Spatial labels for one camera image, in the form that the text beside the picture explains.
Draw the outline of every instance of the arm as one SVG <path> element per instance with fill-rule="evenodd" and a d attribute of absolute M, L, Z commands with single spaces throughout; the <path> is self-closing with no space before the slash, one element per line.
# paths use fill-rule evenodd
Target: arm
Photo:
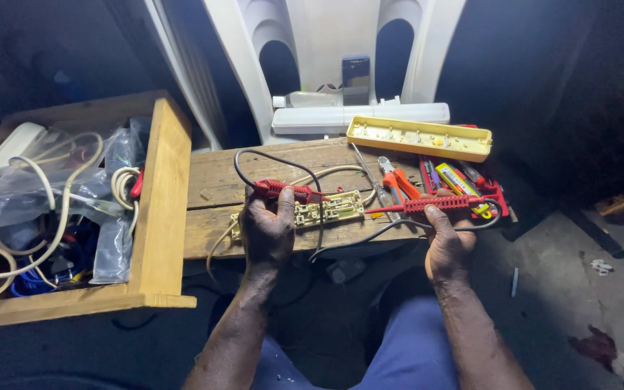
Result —
<path fill-rule="evenodd" d="M 247 270 L 240 288 L 204 346 L 182 390 L 248 389 L 266 329 L 266 300 L 295 239 L 292 189 L 283 189 L 277 215 L 248 188 L 240 213 Z"/>
<path fill-rule="evenodd" d="M 435 206 L 426 207 L 425 215 L 435 227 L 425 267 L 442 308 L 462 389 L 533 390 L 471 288 L 467 259 L 476 235 L 455 232 L 449 217 Z M 470 224 L 466 217 L 454 226 Z"/>

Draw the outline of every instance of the wire cutters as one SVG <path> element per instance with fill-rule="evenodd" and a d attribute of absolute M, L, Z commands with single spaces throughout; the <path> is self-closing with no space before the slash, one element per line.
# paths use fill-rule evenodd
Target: wire cutters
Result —
<path fill-rule="evenodd" d="M 386 157 L 379 157 L 379 168 L 384 175 L 382 184 L 389 187 L 394 198 L 394 204 L 400 205 L 403 203 L 403 194 L 409 199 L 415 200 L 420 198 L 420 191 L 406 178 L 406 174 L 403 170 L 396 169 Z"/>

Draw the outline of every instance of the wooden crate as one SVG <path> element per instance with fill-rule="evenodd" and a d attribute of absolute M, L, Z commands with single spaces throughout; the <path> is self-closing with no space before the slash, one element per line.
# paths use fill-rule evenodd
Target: wooden crate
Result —
<path fill-rule="evenodd" d="M 13 114 L 0 125 L 0 144 L 26 121 L 48 127 L 57 121 L 142 116 L 152 116 L 151 137 L 129 282 L 1 299 L 0 325 L 135 307 L 196 306 L 195 297 L 181 295 L 191 124 L 167 92 L 145 92 Z"/>

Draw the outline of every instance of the blue trousers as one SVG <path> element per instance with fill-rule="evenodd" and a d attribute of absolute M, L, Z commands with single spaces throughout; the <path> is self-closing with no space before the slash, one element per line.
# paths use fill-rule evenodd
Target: blue trousers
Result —
<path fill-rule="evenodd" d="M 276 341 L 267 336 L 261 347 L 252 389 L 319 388 L 312 386 Z M 413 298 L 394 312 L 368 371 L 363 380 L 353 387 L 353 390 L 385 389 L 459 389 L 437 298 Z"/>

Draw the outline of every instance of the hand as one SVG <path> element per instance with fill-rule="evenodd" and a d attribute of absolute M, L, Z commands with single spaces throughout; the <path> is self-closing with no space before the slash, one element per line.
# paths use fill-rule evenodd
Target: hand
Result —
<path fill-rule="evenodd" d="M 275 203 L 245 190 L 245 208 L 238 216 L 249 271 L 279 270 L 293 253 L 295 199 L 291 187 L 283 188 Z"/>
<path fill-rule="evenodd" d="M 453 196 L 449 190 L 441 188 L 437 196 Z M 435 198 L 423 195 L 421 198 Z M 449 216 L 434 205 L 425 207 L 425 216 L 432 229 L 426 229 L 430 249 L 425 257 L 425 270 L 434 282 L 460 280 L 468 282 L 470 262 L 468 254 L 476 245 L 474 232 L 455 232 L 454 227 L 473 226 L 471 212 L 456 212 Z"/>

